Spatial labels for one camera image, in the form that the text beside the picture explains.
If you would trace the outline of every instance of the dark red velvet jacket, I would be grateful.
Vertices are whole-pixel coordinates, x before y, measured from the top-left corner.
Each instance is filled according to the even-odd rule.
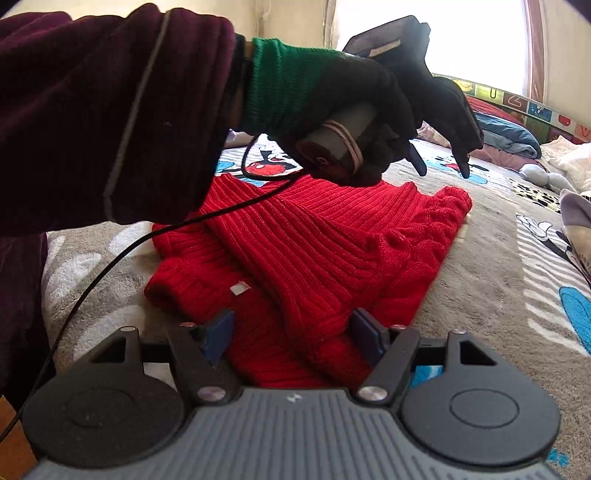
[[[228,131],[235,43],[225,18],[153,4],[1,20],[0,236],[198,207]]]

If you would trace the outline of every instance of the green cuff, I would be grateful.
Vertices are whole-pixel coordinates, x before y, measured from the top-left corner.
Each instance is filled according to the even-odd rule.
[[[339,52],[292,47],[278,38],[252,41],[252,78],[242,110],[241,130],[286,135],[300,123],[312,91],[330,59]]]

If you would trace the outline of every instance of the bed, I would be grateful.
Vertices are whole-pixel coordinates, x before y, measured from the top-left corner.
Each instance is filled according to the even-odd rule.
[[[591,290],[560,235],[558,197],[475,158],[470,161],[471,177],[463,179],[448,148],[413,142],[427,163],[428,175],[418,177],[402,161],[389,168],[386,181],[398,185],[411,180],[423,193],[455,185],[473,200],[415,316],[415,326],[427,336],[466,328],[547,389],[563,414],[548,461],[567,479],[584,478],[591,472]],[[217,172],[241,176],[243,150],[225,150]],[[293,161],[264,136],[252,149],[249,162],[253,161],[257,173],[269,165],[273,173],[294,168]],[[50,341],[98,271],[150,229],[148,222],[102,223],[49,233],[43,313]],[[118,327],[134,325],[143,337],[156,339],[167,325],[182,321],[156,309],[143,295],[159,262],[152,244],[144,244],[99,284],[60,344],[55,355],[58,372]],[[145,367],[150,375],[170,382],[166,367]]]

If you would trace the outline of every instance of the window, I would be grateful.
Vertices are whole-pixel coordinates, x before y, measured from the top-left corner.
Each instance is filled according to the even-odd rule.
[[[431,72],[527,95],[525,8],[524,0],[338,0],[337,48],[353,35],[414,15],[431,27]]]

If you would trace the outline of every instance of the metal screw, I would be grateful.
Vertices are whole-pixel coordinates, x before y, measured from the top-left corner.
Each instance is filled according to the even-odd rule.
[[[211,385],[209,387],[202,387],[197,392],[197,396],[203,401],[217,402],[222,401],[226,397],[227,392],[222,387]]]
[[[360,388],[357,395],[365,401],[382,401],[388,396],[388,391],[372,385]]]

